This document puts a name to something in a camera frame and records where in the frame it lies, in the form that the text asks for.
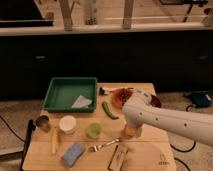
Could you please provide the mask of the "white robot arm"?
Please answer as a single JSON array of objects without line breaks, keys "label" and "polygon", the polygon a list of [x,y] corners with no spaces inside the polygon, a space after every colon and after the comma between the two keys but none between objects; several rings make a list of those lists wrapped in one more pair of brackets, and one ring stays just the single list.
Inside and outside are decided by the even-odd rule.
[{"label": "white robot arm", "polygon": [[127,125],[148,124],[213,147],[213,115],[159,108],[154,101],[150,93],[134,92],[122,107]]}]

